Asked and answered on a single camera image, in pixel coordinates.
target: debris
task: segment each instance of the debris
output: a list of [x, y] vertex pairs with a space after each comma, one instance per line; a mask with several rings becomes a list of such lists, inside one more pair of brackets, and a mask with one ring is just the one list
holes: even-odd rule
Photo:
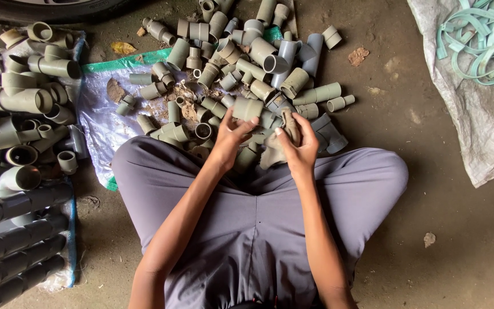
[[88, 204], [93, 208], [99, 208], [100, 207], [100, 200], [97, 197], [92, 196], [92, 195], [80, 197], [77, 201], [79, 203]]
[[426, 233], [426, 235], [424, 236], [424, 247], [428, 248], [434, 242], [436, 242], [436, 235], [432, 233]]
[[145, 34], [146, 34], [146, 29], [144, 29], [144, 27], [141, 27], [140, 29], [138, 29], [138, 31], [137, 31], [138, 36], [144, 36]]
[[115, 78], [108, 80], [106, 85], [106, 92], [113, 102], [119, 102], [123, 97], [125, 97], [125, 90], [121, 88]]
[[114, 53], [120, 55], [128, 55], [137, 51], [131, 44], [125, 42], [112, 42], [110, 46]]
[[363, 47], [360, 47], [348, 55], [348, 61], [352, 66], [359, 67], [368, 55], [369, 51]]
[[182, 117], [189, 119], [191, 121], [197, 122], [198, 115], [196, 114], [196, 108], [194, 105], [188, 101], [184, 102], [184, 106], [182, 107]]
[[141, 64], [144, 64], [144, 56], [142, 56], [141, 54], [136, 56], [134, 60], [140, 62]]

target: person's right hand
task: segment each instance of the person's right hand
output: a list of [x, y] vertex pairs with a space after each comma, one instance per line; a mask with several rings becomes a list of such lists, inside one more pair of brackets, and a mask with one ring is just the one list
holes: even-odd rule
[[277, 128], [276, 134], [283, 146], [292, 178], [295, 181], [300, 179], [312, 180], [319, 141], [314, 134], [310, 122], [306, 118], [297, 113], [292, 113], [292, 117], [295, 118], [297, 124], [300, 126], [300, 146], [295, 147], [282, 128]]

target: tire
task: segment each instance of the tire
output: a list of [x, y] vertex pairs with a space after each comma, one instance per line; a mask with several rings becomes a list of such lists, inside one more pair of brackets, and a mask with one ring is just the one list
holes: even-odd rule
[[49, 24], [74, 24], [107, 19], [124, 13], [132, 0], [91, 0], [78, 4], [39, 5], [0, 0], [0, 19], [9, 21], [44, 21]]

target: concrete floor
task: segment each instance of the concrete floor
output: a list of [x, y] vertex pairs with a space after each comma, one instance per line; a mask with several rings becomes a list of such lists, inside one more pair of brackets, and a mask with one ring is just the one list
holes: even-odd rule
[[[170, 25], [197, 10], [197, 0], [149, 2], [127, 17], [84, 27], [89, 31], [86, 62], [117, 59], [109, 44], [132, 43], [155, 50], [150, 37], [136, 37], [142, 17]], [[237, 1], [235, 16], [256, 16], [259, 1]], [[344, 43], [325, 52], [317, 85], [338, 81], [357, 102], [334, 113], [349, 149], [396, 151], [409, 166], [406, 192], [367, 243], [353, 289], [360, 308], [494, 309], [494, 180], [479, 189], [468, 179], [457, 132], [430, 81], [422, 37], [404, 0], [296, 1], [300, 38], [329, 24]], [[370, 55], [350, 67], [358, 47]], [[372, 95], [368, 88], [380, 88]], [[79, 205], [81, 277], [56, 294], [37, 289], [8, 308], [125, 308], [140, 244], [118, 193], [107, 191], [89, 162], [73, 178], [79, 197], [96, 196], [100, 208]], [[424, 248], [426, 232], [437, 236]]]

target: hand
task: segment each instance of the hand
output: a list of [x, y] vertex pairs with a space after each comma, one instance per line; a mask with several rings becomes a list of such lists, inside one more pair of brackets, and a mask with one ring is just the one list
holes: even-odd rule
[[229, 171], [234, 166], [239, 145], [251, 138], [249, 133], [258, 124], [258, 117], [253, 117], [246, 122], [232, 120], [234, 107], [231, 106], [220, 123], [215, 147], [213, 147], [208, 162], [212, 162], [221, 168], [222, 172]]
[[277, 128], [276, 134], [279, 142], [281, 142], [281, 145], [283, 146], [283, 151], [285, 152], [292, 178], [295, 179], [295, 181], [301, 179], [313, 180], [319, 141], [308, 120], [297, 113], [292, 113], [292, 117], [295, 118], [300, 126], [300, 146], [295, 147], [282, 128]]

